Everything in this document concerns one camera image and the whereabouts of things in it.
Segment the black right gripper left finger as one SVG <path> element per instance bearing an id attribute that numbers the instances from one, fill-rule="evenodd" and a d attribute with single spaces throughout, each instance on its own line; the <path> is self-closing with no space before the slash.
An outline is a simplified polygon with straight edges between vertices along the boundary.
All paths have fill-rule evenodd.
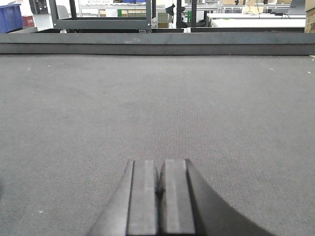
<path id="1" fill-rule="evenodd" d="M 157 236 L 157 170 L 152 160 L 130 160 L 88 236 Z"/>

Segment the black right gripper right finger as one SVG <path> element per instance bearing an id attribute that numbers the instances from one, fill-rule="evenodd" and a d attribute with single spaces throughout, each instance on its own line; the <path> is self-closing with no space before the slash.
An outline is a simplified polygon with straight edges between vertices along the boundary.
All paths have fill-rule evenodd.
<path id="1" fill-rule="evenodd" d="M 160 173 L 163 236 L 270 236 L 230 206 L 188 159 L 165 160 Z"/>

